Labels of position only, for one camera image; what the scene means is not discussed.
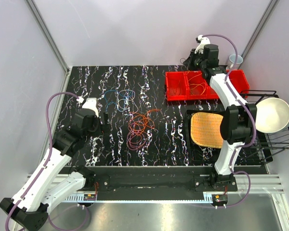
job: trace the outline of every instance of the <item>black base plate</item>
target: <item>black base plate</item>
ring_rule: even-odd
[[[194,176],[195,189],[197,192],[224,192],[225,186],[212,187],[209,182],[209,177]],[[233,181],[227,184],[228,192],[237,192],[236,178],[233,177]]]

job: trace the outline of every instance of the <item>red plastic tray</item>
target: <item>red plastic tray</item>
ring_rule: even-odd
[[[250,86],[242,70],[233,70],[229,79],[240,93]],[[202,78],[200,71],[166,72],[167,101],[214,100],[218,95]]]

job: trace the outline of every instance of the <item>white wall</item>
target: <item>white wall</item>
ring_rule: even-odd
[[[242,68],[251,89],[277,90],[289,104],[289,0],[277,5]],[[289,151],[273,158],[289,203]]]
[[[69,66],[179,64],[199,34],[243,52],[269,0],[35,0]],[[233,48],[220,45],[225,64]]]
[[[37,166],[47,131],[45,105],[63,77],[25,1],[0,1],[0,201]],[[6,217],[0,209],[0,230]]]

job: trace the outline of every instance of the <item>tabletop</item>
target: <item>tabletop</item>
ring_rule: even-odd
[[[185,71],[180,65],[74,66],[66,91],[98,99],[99,114],[108,112],[109,136],[90,137],[71,165],[85,166],[188,166],[202,165],[188,154],[183,119],[187,109],[222,111],[218,100],[168,102],[165,73]],[[68,126],[80,108],[75,98],[65,96],[56,130]],[[143,146],[128,144],[129,121],[137,112],[151,119],[143,133]],[[213,148],[200,147],[200,159],[214,158]]]

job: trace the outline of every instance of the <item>woven placemat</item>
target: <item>woven placemat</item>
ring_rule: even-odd
[[[223,139],[220,125],[223,116],[214,113],[198,112],[191,118],[191,138],[195,144],[210,148],[222,148]]]

